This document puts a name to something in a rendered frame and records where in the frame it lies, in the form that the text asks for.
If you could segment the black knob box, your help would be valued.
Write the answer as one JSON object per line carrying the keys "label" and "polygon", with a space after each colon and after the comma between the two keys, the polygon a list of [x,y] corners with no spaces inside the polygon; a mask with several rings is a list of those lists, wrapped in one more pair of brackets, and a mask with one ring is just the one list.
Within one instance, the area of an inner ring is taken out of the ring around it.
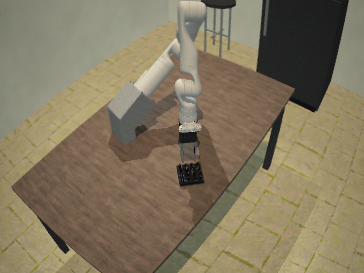
{"label": "black knob box", "polygon": [[185,164],[185,165],[179,164],[177,165],[177,172],[178,172],[178,178],[180,177],[179,178],[180,186],[204,183],[204,178],[202,178],[203,173],[199,162]]}

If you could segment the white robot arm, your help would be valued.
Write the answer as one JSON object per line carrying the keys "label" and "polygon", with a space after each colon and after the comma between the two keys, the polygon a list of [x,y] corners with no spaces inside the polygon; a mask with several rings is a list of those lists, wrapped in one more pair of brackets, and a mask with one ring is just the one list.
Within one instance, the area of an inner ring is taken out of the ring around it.
{"label": "white robot arm", "polygon": [[[198,97],[202,92],[197,66],[198,51],[194,41],[206,14],[207,8],[203,2],[181,1],[178,5],[177,39],[173,40],[150,69],[146,70],[134,84],[143,94],[150,97],[175,68],[170,58],[170,55],[173,54],[180,59],[180,71],[192,76],[192,79],[178,79],[174,85],[179,101],[179,112],[187,117],[196,114],[197,101],[193,97]],[[178,43],[179,41],[180,43]]]}

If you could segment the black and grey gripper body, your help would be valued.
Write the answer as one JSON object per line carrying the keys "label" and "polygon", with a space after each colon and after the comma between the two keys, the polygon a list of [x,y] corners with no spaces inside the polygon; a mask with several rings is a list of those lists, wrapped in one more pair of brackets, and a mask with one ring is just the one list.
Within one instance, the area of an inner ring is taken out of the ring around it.
{"label": "black and grey gripper body", "polygon": [[192,143],[197,141],[196,131],[201,130],[201,125],[197,124],[197,112],[193,116],[183,116],[179,112],[179,141],[180,143]]}

